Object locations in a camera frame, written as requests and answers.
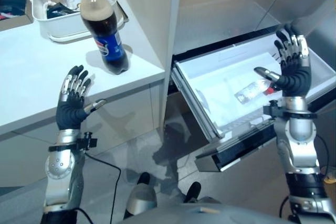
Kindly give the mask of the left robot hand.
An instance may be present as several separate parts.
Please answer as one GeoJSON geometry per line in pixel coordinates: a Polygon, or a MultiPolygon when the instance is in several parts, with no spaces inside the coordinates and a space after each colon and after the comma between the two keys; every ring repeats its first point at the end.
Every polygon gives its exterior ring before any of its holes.
{"type": "Polygon", "coordinates": [[[74,66],[62,82],[56,110],[56,123],[60,130],[79,130],[82,122],[107,102],[98,99],[85,104],[91,86],[91,79],[87,75],[88,71],[82,65],[74,66]]]}

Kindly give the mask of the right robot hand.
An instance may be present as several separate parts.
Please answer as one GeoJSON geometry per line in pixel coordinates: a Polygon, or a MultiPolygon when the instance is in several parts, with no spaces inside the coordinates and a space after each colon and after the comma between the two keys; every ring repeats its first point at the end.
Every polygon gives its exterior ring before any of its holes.
{"type": "Polygon", "coordinates": [[[277,74],[264,67],[254,68],[254,72],[269,80],[284,97],[305,97],[311,87],[311,61],[304,35],[291,24],[284,25],[285,32],[276,31],[274,45],[279,57],[281,73],[277,74]]]}

